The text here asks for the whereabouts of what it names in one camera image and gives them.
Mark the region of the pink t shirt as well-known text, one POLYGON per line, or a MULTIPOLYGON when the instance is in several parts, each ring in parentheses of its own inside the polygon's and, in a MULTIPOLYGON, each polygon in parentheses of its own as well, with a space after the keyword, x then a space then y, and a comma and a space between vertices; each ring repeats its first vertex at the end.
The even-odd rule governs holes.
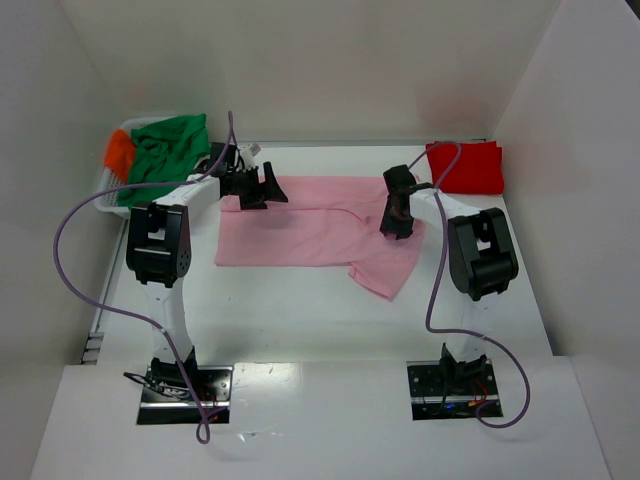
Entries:
POLYGON ((287 176, 288 200, 243 210, 234 197, 220 202, 215 263, 225 267, 346 266, 362 287, 393 299, 416 267, 425 226, 407 239, 385 236, 380 225, 387 188, 380 177, 287 176))

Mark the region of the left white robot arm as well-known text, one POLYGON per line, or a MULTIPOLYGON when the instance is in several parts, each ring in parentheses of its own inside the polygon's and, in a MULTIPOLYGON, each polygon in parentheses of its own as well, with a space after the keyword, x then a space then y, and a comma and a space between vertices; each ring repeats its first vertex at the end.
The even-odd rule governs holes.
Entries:
POLYGON ((154 353, 148 377, 152 386, 186 391, 199 376, 183 298, 184 277, 192 261, 190 218, 229 196, 249 210, 288 201, 272 165, 256 165, 260 151, 256 143, 226 146, 222 159, 200 161, 185 185, 131 208, 126 263, 143 288, 152 320, 154 353))

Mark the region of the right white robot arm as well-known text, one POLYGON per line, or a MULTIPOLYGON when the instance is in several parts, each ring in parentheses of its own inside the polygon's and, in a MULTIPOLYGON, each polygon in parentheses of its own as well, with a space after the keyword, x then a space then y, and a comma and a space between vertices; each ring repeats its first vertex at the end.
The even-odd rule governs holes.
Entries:
POLYGON ((380 232, 404 240, 422 221, 444 233, 447 268, 453 285, 468 297, 460 325, 447 337, 439 360, 446 387, 462 388, 478 379, 487 357, 482 345, 490 325, 487 310, 516 278, 519 265, 504 212, 481 210, 419 183, 409 167, 400 165, 383 174, 387 200, 380 232))

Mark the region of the green t shirt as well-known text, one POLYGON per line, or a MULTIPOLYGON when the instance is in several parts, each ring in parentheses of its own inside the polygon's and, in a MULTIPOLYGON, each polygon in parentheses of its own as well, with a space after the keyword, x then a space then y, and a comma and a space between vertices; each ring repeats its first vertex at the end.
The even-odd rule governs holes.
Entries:
POLYGON ((206 119, 205 114, 184 115, 132 129, 135 159, 127 183, 163 186, 120 191, 118 205, 131 209, 140 201, 154 201, 174 190, 166 183, 184 182, 196 163, 209 153, 206 119))

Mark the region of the folded red t shirt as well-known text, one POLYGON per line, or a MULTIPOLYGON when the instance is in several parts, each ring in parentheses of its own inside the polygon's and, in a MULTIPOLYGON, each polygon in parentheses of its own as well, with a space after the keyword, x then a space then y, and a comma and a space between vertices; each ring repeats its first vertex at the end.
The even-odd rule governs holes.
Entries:
MULTIPOLYGON (((428 143, 427 154, 433 183, 436 183, 453 161, 457 148, 438 142, 428 143)), ((461 155, 446 175, 440 189, 447 194, 502 195, 505 187, 502 174, 502 148, 495 142, 461 143, 461 155)))

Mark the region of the orange t shirt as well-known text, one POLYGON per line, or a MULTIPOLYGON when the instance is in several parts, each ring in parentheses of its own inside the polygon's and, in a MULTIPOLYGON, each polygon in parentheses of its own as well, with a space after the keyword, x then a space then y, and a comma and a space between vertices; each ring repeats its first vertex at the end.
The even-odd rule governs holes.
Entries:
POLYGON ((110 137, 103 165, 123 183, 128 183, 129 173, 135 161, 136 147, 129 134, 116 130, 110 137))

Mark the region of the white plastic basket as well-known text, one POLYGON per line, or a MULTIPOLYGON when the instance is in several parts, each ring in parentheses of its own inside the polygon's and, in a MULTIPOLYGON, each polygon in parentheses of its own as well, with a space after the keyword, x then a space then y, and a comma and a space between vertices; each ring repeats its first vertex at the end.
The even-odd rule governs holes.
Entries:
MULTIPOLYGON (((125 121, 119 129, 126 131, 131 138, 131 130, 142 128, 154 122, 159 122, 172 117, 166 118, 139 118, 130 119, 125 121)), ((100 191, 106 190, 108 193, 99 197, 94 201, 94 206, 101 212, 114 213, 119 216, 127 218, 129 216, 130 209, 120 207, 118 205, 118 193, 126 189, 143 189, 163 186, 163 183, 139 183, 139 184, 125 184, 121 182, 110 169, 103 165, 103 173, 100 178, 98 189, 100 191)))

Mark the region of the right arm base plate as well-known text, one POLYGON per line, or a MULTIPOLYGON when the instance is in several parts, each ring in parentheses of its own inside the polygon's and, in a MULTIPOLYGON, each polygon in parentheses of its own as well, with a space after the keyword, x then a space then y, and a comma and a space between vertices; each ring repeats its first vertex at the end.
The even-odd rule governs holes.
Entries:
POLYGON ((491 363, 477 379, 457 384, 444 380, 436 361, 408 362, 406 369, 414 421, 473 419, 479 406, 482 417, 503 416, 491 363))

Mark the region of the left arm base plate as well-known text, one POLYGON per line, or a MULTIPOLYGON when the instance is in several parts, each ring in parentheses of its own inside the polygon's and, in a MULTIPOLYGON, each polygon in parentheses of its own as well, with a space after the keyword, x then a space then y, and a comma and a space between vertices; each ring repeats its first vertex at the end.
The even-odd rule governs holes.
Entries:
MULTIPOLYGON (((230 421, 232 374, 231 366, 206 367, 193 380, 210 425, 228 424, 230 421)), ((200 413, 184 384, 153 379, 151 369, 144 376, 131 374, 129 378, 142 386, 137 425, 199 423, 200 413)))

